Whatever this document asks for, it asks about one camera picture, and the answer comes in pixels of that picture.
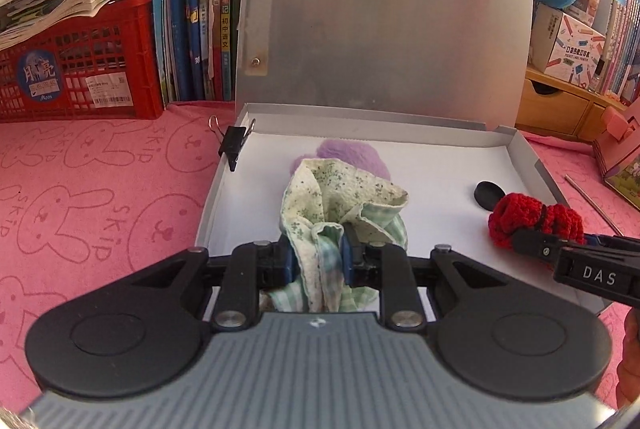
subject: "white label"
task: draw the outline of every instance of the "white label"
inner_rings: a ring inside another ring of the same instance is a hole
[[[31,92],[31,97],[37,97],[39,95],[59,92],[60,86],[58,86],[58,81],[56,79],[47,79],[46,81],[30,84],[29,91]]]
[[[133,106],[125,72],[87,77],[86,86],[89,88],[96,108]]]

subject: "finger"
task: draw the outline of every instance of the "finger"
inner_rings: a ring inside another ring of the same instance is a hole
[[[640,377],[640,342],[637,337],[622,341],[622,364],[631,375]]]
[[[620,385],[617,384],[616,385],[616,405],[618,406],[618,409],[622,409],[623,407],[626,407],[630,404],[631,402],[629,402],[628,398],[622,393],[622,390],[620,389]]]
[[[636,317],[636,309],[631,308],[625,317],[625,340],[638,338],[638,318]]]
[[[640,377],[636,377],[635,375],[629,373],[622,362],[618,364],[617,372],[618,378],[620,379],[620,381],[618,382],[620,392],[629,401],[635,401],[636,398],[640,396]]]

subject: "red plastic basket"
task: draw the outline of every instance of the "red plastic basket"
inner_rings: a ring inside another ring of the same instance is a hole
[[[151,0],[114,0],[0,51],[0,122],[158,118],[153,38]]]

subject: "black spoon head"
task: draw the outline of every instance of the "black spoon head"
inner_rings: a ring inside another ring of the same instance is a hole
[[[504,194],[505,192],[497,184],[493,182],[481,182],[476,186],[474,198],[482,209],[492,213]]]

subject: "green cloth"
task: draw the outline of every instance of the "green cloth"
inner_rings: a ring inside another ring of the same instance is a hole
[[[340,241],[343,223],[352,223],[360,241],[394,243],[406,249],[399,216],[408,200],[397,185],[335,159],[303,160],[287,187],[280,228],[300,264],[300,276],[268,292],[284,312],[352,312],[378,292],[344,284]]]

